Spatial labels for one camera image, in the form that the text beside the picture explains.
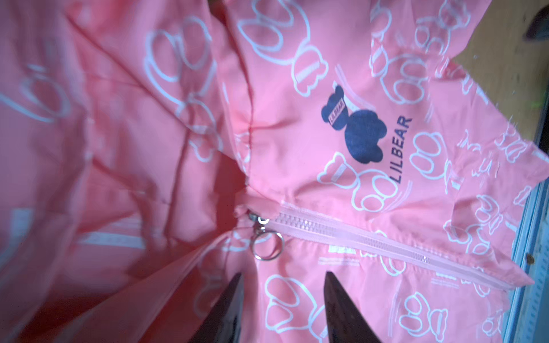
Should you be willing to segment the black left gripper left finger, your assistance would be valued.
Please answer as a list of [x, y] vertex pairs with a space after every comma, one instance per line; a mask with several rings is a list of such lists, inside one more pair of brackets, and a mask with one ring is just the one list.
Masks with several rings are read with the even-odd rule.
[[188, 343], [237, 343], [242, 331], [243, 275], [237, 273]]

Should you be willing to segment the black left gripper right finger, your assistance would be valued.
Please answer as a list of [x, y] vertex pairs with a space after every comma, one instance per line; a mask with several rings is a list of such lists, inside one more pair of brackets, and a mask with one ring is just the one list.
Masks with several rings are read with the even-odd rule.
[[323, 292], [330, 343], [381, 342], [333, 272], [326, 272]]

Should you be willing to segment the pink printed jacket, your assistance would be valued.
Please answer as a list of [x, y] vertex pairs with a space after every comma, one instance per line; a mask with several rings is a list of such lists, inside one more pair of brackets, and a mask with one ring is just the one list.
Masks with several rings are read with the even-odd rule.
[[501, 342], [548, 156], [453, 60], [489, 1], [3, 1], [1, 341]]

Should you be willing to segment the aluminium front rail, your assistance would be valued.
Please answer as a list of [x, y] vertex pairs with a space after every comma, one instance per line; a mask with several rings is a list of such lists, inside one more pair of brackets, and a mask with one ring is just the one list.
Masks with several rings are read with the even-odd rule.
[[547, 342], [548, 181], [539, 184], [526, 201], [512, 257], [534, 284], [511, 293], [503, 341]]

